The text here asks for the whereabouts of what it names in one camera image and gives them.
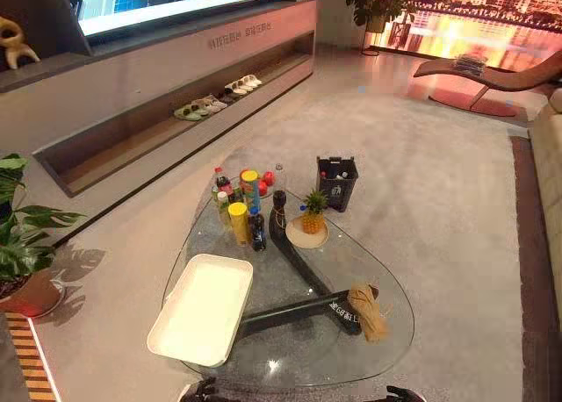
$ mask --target brown lounge chair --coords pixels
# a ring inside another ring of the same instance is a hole
[[[480,99],[490,89],[519,92],[536,88],[536,86],[547,83],[553,78],[560,78],[562,76],[562,50],[557,51],[535,67],[519,73],[506,73],[486,67],[482,75],[473,75],[455,70],[454,60],[442,58],[423,62],[415,72],[414,77],[422,77],[423,75],[459,75],[484,85],[474,97],[440,90],[429,97],[431,100],[465,111],[513,117],[516,112],[507,104]]]

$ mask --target sofa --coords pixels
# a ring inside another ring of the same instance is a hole
[[[558,318],[562,319],[562,89],[556,90],[540,111],[530,126],[530,137],[549,241]]]

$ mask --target white plate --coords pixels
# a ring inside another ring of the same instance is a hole
[[[324,222],[318,233],[305,233],[302,229],[302,216],[289,222],[285,233],[291,244],[299,248],[322,247],[330,235],[326,222]]]
[[[206,367],[223,364],[246,306],[253,270],[243,260],[194,256],[148,334],[148,349]]]

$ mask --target wooden floor strip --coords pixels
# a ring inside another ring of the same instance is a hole
[[[32,402],[55,401],[53,389],[48,381],[45,366],[41,361],[37,342],[33,337],[26,317],[12,312],[5,313],[8,320],[8,331],[18,355],[19,365],[22,369]]]

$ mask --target sandal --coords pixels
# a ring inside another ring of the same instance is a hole
[[[240,80],[237,81],[236,83],[238,84],[238,88],[239,88],[239,89],[246,90],[246,91],[248,91],[248,92],[251,92],[252,90],[254,90],[254,88],[252,88],[251,86],[248,86],[247,84],[245,84],[242,79],[240,79]]]
[[[242,97],[243,95],[246,95],[248,93],[246,90],[240,89],[238,87],[238,82],[232,82],[225,86],[225,92],[237,95],[238,97]]]
[[[255,75],[248,75],[248,77],[250,81],[254,82],[258,86],[263,84],[263,82],[260,79],[258,79]]]
[[[228,107],[227,104],[221,102],[219,99],[217,99],[213,95],[209,95],[208,97],[204,97],[203,99],[208,99],[209,101],[211,101],[212,106],[216,106],[217,108],[221,108],[221,110],[224,110],[225,108]]]
[[[219,94],[219,101],[221,101],[223,104],[230,105],[230,104],[234,103],[235,99],[229,97],[228,95],[226,95],[224,93],[220,93]]]
[[[242,78],[242,81],[244,82],[244,84],[246,84],[247,86],[249,86],[250,88],[257,88],[259,87],[260,83],[253,81],[249,75],[245,75]]]
[[[203,106],[199,104],[195,104],[194,102],[191,103],[191,110],[194,111],[196,114],[202,115],[203,117],[209,115],[208,110],[206,110]]]
[[[213,114],[216,114],[217,112],[222,110],[222,108],[214,106],[211,99],[196,99],[195,101],[193,101],[193,103],[199,105],[199,108],[203,108],[204,110],[212,112]]]
[[[182,120],[188,120],[188,121],[200,121],[201,120],[201,116],[193,111],[193,109],[191,108],[191,105],[186,105],[186,106],[181,107],[178,110],[175,110],[174,111],[174,117],[182,119]]]

